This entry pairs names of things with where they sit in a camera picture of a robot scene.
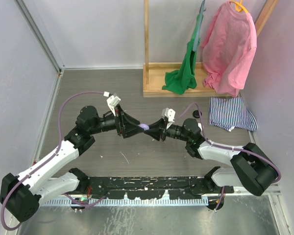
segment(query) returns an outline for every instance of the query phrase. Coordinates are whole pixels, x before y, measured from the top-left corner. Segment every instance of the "orange hanger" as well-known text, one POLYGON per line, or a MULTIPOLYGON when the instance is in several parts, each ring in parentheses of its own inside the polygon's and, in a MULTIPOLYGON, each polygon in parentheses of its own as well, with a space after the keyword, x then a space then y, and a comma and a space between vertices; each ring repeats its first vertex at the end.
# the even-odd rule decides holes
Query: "orange hanger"
POLYGON ((238 1, 230 1, 230 2, 235 3, 235 9, 238 12, 245 11, 246 13, 248 13, 247 9, 242 5, 243 0, 241 0, 240 2, 238 1))

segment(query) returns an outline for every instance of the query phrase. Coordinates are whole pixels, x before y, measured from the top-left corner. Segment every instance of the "white wall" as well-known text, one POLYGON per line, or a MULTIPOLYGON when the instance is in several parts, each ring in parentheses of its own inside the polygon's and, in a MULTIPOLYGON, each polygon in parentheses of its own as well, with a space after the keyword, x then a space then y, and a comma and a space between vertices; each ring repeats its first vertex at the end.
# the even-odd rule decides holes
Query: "white wall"
POLYGON ((55 81, 14 1, 0 0, 0 186, 30 166, 55 81))
MULTIPOLYGON (((243 3, 256 19, 265 1, 243 3)), ((145 61, 143 0, 25 2, 36 5, 67 68, 141 67, 145 61)), ((206 1, 201 36, 223 2, 206 1)), ((149 0, 150 62, 183 60, 200 4, 201 0, 149 0)))
POLYGON ((259 35, 244 96, 258 121, 256 137, 282 172, 294 229, 294 0, 280 0, 259 35))

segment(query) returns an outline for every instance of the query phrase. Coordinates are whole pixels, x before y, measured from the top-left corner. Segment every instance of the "gray floor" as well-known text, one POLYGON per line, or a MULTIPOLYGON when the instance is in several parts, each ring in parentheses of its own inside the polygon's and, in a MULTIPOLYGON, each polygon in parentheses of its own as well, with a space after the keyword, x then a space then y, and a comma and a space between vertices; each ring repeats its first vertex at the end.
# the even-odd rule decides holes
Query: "gray floor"
MULTIPOLYGON (((143 98, 142 78, 142 70, 65 71, 42 156, 57 145, 57 115, 63 101, 75 93, 87 90, 116 92, 122 99, 122 108, 141 123, 147 124, 157 121, 162 109, 166 107, 173 108, 176 115, 179 115, 191 102, 196 101, 202 108, 208 138, 231 145, 244 145, 250 141, 246 130, 235 129, 229 133, 221 128, 207 125, 208 97, 143 98)), ((64 135, 74 127, 80 109, 86 105, 95 106, 99 115, 108 111, 105 97, 101 95, 87 94, 76 97, 65 107, 62 115, 61 127, 64 135)), ((191 117, 191 111, 185 115, 185 118, 191 117)), ((185 118, 182 118, 178 124, 182 124, 185 118)), ((218 165, 215 162, 191 158, 182 141, 167 139, 166 142, 157 142, 144 134, 123 139, 116 134, 116 131, 98 134, 95 139, 95 144, 87 152, 67 164, 57 175, 64 174, 72 167, 78 167, 89 176, 203 176, 218 165)))
POLYGON ((267 196, 226 196, 217 213, 205 206, 40 207, 18 235, 277 235, 267 196))

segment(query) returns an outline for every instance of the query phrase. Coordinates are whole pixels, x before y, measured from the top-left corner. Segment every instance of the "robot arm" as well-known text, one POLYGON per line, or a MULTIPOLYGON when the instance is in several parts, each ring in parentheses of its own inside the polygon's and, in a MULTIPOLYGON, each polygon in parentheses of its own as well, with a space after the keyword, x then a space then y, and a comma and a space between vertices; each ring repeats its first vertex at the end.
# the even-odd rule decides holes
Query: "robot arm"
MULTIPOLYGON (((116 130, 119 136, 129 138, 145 133, 154 139, 164 141, 166 137, 186 142, 186 150, 192 156, 204 160, 214 160, 232 168, 215 167, 205 176, 207 190, 222 186, 243 186, 254 195, 260 196, 275 180, 277 173, 264 162, 240 151, 224 150, 207 143, 201 135, 201 126, 195 119, 186 119, 182 126, 174 125, 175 111, 164 109, 161 118, 142 128, 140 122, 123 111, 120 99, 111 95, 107 102, 110 111, 99 117, 93 106, 81 109, 76 126, 64 137, 61 149, 54 158, 26 179, 8 199, 6 208, 20 221, 31 218, 39 205, 68 191, 83 193, 89 185, 89 178, 77 168, 57 179, 50 177, 64 165, 82 155, 94 142, 94 134, 116 130)), ((228 146, 246 148, 267 158, 254 144, 228 146)), ((9 173, 2 180, 0 202, 3 203, 9 191, 29 173, 41 166, 57 148, 29 169, 17 176, 9 173)))

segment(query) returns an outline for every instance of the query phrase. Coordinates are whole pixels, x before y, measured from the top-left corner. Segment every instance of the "black metal base plate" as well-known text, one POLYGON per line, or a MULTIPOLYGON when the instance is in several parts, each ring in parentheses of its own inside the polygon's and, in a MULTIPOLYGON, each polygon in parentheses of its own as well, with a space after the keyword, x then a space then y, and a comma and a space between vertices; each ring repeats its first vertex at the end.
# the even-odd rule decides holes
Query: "black metal base plate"
MULTIPOLYGON (((170 199, 200 199, 206 193, 220 193, 221 188, 208 190, 204 178, 197 176, 170 177, 90 177, 92 198, 107 196, 109 199, 123 199, 125 193, 129 199, 139 197, 142 200, 161 198, 168 190, 170 199)), ((225 187, 225 193, 233 193, 233 187, 225 187)))

